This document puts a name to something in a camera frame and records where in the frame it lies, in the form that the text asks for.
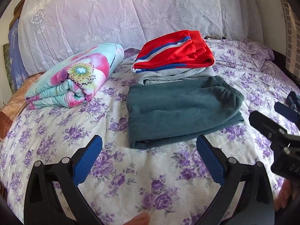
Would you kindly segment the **person's right hand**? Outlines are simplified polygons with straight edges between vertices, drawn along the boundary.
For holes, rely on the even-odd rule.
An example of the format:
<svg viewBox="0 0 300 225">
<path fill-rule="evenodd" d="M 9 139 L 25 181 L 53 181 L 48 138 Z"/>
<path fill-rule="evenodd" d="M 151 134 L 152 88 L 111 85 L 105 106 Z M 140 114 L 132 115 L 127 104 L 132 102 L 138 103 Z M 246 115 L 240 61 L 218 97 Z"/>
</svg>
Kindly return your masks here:
<svg viewBox="0 0 300 225">
<path fill-rule="evenodd" d="M 293 188 L 291 182 L 285 179 L 278 196 L 274 199 L 275 211 L 284 209 L 288 204 L 288 199 L 292 198 L 294 200 L 298 194 L 299 189 Z"/>
</svg>

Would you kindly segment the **person's left hand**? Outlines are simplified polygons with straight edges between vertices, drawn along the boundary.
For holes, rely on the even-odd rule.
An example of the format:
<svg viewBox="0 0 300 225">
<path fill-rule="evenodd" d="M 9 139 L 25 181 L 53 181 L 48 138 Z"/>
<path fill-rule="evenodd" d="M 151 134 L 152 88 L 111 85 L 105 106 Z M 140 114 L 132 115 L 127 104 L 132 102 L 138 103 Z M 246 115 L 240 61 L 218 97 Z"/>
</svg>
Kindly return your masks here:
<svg viewBox="0 0 300 225">
<path fill-rule="evenodd" d="M 124 223 L 124 225 L 149 225 L 150 217 L 147 213 L 140 213 L 133 217 L 130 221 Z"/>
</svg>

